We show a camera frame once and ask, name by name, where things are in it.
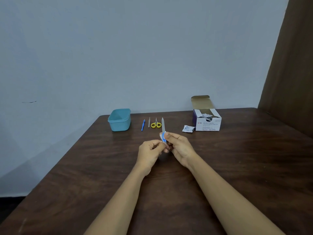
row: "plastic bowl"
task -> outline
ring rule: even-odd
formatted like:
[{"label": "plastic bowl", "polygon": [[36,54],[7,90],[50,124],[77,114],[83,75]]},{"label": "plastic bowl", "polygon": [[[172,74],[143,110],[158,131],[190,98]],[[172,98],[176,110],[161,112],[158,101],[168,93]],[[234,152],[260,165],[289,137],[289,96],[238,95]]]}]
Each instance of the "plastic bowl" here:
[{"label": "plastic bowl", "polygon": [[130,109],[113,110],[108,118],[112,131],[126,131],[131,124]]}]

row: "light blue wall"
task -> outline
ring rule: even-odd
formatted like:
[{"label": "light blue wall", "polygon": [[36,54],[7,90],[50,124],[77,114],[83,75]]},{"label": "light blue wall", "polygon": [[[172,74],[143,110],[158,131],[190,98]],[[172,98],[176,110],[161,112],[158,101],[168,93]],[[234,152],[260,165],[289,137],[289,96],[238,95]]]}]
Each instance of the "light blue wall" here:
[{"label": "light blue wall", "polygon": [[0,196],[115,108],[257,107],[287,2],[0,0]]}]

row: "yellow scissors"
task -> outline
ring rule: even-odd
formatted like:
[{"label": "yellow scissors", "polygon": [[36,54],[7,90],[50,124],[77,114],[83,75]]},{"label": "yellow scissors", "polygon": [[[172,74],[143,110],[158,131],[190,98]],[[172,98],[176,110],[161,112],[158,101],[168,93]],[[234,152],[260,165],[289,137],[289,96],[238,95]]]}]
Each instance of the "yellow scissors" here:
[{"label": "yellow scissors", "polygon": [[157,119],[156,119],[155,123],[152,123],[152,124],[151,124],[151,128],[155,128],[155,127],[161,128],[161,126],[162,126],[162,124],[159,123],[159,122],[157,121]]}]

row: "forearm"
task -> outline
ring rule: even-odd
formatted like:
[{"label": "forearm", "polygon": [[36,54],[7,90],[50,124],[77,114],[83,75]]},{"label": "forearm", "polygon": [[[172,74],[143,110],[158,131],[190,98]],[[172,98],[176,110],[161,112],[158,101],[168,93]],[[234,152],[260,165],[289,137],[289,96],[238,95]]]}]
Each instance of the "forearm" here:
[{"label": "forearm", "polygon": [[142,170],[135,166],[85,234],[126,234],[143,178]]},{"label": "forearm", "polygon": [[189,169],[227,234],[284,234],[198,155]]}]

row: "brown table surface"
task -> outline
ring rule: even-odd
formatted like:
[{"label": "brown table surface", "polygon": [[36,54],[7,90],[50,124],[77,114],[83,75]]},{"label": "brown table surface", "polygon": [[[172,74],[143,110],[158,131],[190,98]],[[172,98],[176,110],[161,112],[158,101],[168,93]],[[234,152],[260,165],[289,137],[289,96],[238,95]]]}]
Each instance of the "brown table surface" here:
[{"label": "brown table surface", "polygon": [[[286,234],[313,234],[313,139],[255,109],[218,110],[219,132],[183,133],[192,111],[132,114],[112,132],[100,116],[1,224],[1,234],[83,234],[135,164],[138,147],[182,134],[226,181]],[[146,125],[141,132],[143,119]],[[225,234],[192,174],[163,154],[143,180],[128,234]]]}]

